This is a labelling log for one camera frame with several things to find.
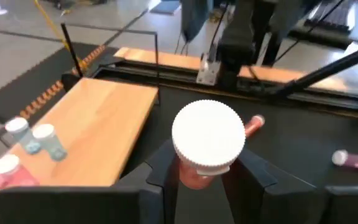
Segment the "black mat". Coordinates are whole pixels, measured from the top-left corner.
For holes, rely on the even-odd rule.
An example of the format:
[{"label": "black mat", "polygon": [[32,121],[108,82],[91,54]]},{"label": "black mat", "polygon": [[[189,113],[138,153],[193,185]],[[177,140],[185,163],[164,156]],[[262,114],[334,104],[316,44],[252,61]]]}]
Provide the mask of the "black mat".
[{"label": "black mat", "polygon": [[[358,153],[358,118],[170,87],[161,87],[160,94],[161,104],[153,107],[123,175],[170,138],[173,119],[185,105],[195,100],[218,100],[244,121],[255,114],[265,116],[265,126],[246,146],[271,164],[317,187],[358,184],[357,170],[335,167],[331,162],[335,150]],[[221,179],[199,191],[180,184],[176,223],[233,223]]]},{"label": "black mat", "polygon": [[179,8],[179,6],[179,1],[163,1],[156,5],[152,10],[150,10],[150,12],[157,14],[173,15],[175,11]]},{"label": "black mat", "polygon": [[[82,43],[73,43],[73,46],[76,54],[81,58],[85,58],[97,47],[97,45]],[[116,50],[110,48],[107,52],[113,54]],[[19,115],[21,110],[24,110],[27,105],[31,104],[57,80],[60,80],[62,73],[70,70],[73,66],[70,53],[62,47],[23,75],[2,87],[0,89],[0,123]],[[38,121],[64,94],[64,90],[59,91],[36,114],[30,117],[30,124]]]}]

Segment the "yellow cable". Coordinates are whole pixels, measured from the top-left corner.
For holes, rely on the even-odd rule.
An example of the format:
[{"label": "yellow cable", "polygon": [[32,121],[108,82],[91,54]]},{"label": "yellow cable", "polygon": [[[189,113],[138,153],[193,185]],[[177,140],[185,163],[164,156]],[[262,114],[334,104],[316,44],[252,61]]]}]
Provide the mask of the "yellow cable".
[{"label": "yellow cable", "polygon": [[[47,21],[48,26],[51,28],[51,30],[55,33],[56,37],[61,40],[65,48],[70,51],[70,48],[66,42],[66,40],[63,38],[61,33],[59,33],[58,29],[56,28],[55,24],[52,22],[52,20],[49,18],[48,14],[45,12],[45,10],[42,8],[42,6],[39,4],[38,0],[34,0],[35,5],[37,6],[38,10],[41,12],[41,14],[44,16],[45,20]],[[77,60],[80,64],[80,68],[87,68],[87,64],[82,61],[82,59],[77,56]]]}]

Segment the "wooden table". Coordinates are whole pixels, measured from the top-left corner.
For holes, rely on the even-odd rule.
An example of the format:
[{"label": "wooden table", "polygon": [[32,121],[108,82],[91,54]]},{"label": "wooden table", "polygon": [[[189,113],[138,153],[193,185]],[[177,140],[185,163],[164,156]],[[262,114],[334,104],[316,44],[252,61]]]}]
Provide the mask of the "wooden table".
[{"label": "wooden table", "polygon": [[45,150],[9,151],[41,185],[110,186],[118,180],[142,130],[157,89],[83,78],[37,124],[55,126],[68,151],[54,162]]}]

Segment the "white cup lid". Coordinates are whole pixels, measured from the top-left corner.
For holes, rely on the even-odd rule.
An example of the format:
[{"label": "white cup lid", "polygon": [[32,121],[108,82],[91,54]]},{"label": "white cup lid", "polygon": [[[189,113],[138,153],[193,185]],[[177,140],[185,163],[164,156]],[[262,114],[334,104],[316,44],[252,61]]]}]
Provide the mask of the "white cup lid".
[{"label": "white cup lid", "polygon": [[179,158],[201,175],[229,170],[244,147],[244,125],[237,113],[213,100],[199,100],[179,111],[172,126]]},{"label": "white cup lid", "polygon": [[5,124],[5,129],[9,133],[17,133],[28,127],[29,123],[22,117],[13,118]]},{"label": "white cup lid", "polygon": [[20,160],[13,154],[7,154],[0,158],[0,174],[9,174],[15,171],[20,164]]},{"label": "white cup lid", "polygon": [[34,128],[32,135],[40,140],[50,138],[55,135],[55,128],[51,124],[41,124]]},{"label": "white cup lid", "polygon": [[333,163],[335,165],[341,166],[346,162],[347,157],[348,157],[348,153],[346,150],[338,150],[338,151],[334,152],[331,160],[333,161]]}]

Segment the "metal bracket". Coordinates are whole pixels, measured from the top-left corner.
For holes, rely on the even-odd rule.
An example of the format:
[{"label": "metal bracket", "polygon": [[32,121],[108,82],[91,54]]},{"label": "metal bracket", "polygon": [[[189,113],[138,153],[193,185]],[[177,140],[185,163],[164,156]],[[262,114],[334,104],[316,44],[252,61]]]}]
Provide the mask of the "metal bracket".
[{"label": "metal bracket", "polygon": [[220,63],[215,60],[208,60],[209,53],[201,55],[200,69],[198,70],[196,82],[199,84],[213,86],[216,84]]}]

